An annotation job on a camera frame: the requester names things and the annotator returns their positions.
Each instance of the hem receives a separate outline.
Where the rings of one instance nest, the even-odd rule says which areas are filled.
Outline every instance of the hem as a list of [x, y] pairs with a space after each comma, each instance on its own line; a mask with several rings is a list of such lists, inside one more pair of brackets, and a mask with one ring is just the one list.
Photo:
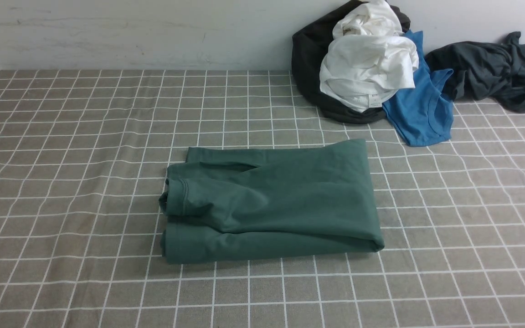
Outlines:
[[185, 215], [185, 198], [187, 187], [183, 180], [167, 179], [169, 189], [167, 191], [167, 204], [165, 215], [184, 216]]

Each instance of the white wall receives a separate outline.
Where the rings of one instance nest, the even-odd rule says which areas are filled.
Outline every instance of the white wall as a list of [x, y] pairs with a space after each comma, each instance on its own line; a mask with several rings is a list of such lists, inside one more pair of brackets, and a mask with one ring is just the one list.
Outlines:
[[[345, 0], [0, 0], [2, 68], [286, 69], [290, 36]], [[390, 0], [430, 50], [523, 32], [525, 0]]]

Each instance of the pile of clothes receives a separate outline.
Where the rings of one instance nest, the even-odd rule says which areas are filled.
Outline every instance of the pile of clothes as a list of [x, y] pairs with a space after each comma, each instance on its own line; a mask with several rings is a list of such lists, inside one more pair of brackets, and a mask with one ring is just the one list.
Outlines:
[[293, 35], [292, 71], [323, 115], [368, 124], [386, 117], [410, 146], [451, 138], [453, 100], [493, 97], [525, 113], [525, 44], [461, 42], [423, 53], [423, 32], [385, 0], [351, 0]]

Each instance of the black garment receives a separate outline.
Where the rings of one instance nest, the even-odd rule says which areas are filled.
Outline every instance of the black garment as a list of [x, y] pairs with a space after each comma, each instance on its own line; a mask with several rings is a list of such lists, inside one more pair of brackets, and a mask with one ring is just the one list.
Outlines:
[[504, 108], [525, 113], [525, 44], [520, 32], [502, 44], [459, 42], [433, 50], [425, 60], [431, 71], [451, 68], [443, 88], [451, 99], [493, 97]]
[[[351, 0], [293, 35], [291, 69], [299, 92], [305, 99], [319, 107], [326, 118], [342, 123], [367, 124], [386, 117], [382, 108], [369, 108], [360, 113], [319, 90], [321, 61], [327, 54], [329, 44], [334, 40], [333, 28], [345, 15], [361, 4], [362, 1]], [[398, 7], [391, 7], [400, 20], [402, 31], [408, 31], [410, 28], [408, 16], [401, 13]]]

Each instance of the blue tank top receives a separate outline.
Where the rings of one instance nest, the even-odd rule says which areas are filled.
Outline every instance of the blue tank top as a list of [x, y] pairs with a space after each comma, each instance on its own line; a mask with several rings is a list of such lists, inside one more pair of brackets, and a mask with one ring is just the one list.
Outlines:
[[422, 50], [423, 33], [406, 32], [417, 46], [419, 67], [414, 72], [414, 89], [401, 89], [383, 103], [388, 121], [412, 147], [442, 143], [451, 138], [453, 102], [441, 93], [452, 69], [431, 72]]

